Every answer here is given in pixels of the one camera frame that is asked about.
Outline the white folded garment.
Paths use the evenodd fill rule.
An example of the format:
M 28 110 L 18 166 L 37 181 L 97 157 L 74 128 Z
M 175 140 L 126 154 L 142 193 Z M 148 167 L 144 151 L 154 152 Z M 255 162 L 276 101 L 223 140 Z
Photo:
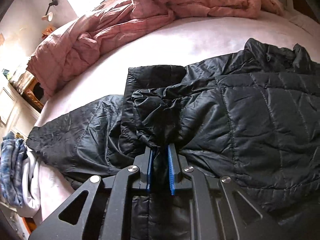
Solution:
M 20 217 L 33 217 L 40 209 L 39 171 L 40 158 L 27 151 L 27 158 L 22 162 L 22 207 L 17 207 Z

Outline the black quilted jacket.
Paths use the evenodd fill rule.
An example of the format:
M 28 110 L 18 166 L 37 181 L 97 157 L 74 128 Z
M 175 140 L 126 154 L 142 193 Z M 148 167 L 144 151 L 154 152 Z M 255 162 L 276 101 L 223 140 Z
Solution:
M 319 64 L 249 39 L 129 68 L 27 145 L 75 192 L 31 239 L 319 239 Z

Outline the pale pink bed sheet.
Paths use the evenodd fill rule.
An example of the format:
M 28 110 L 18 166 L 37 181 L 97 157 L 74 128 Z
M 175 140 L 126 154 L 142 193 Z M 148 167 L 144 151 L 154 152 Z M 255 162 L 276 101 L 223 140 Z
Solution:
M 178 20 L 102 56 L 45 105 L 28 146 L 48 216 L 92 175 L 174 143 L 281 224 L 319 216 L 319 40 L 289 20 Z

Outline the pink rumpled quilt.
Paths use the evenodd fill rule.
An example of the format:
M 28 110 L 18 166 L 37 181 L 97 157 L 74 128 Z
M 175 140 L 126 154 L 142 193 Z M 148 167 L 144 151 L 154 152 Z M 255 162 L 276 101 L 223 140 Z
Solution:
M 127 0 L 56 29 L 36 48 L 27 71 L 53 96 L 99 58 L 174 20 L 189 17 L 256 19 L 261 11 L 283 15 L 278 0 Z

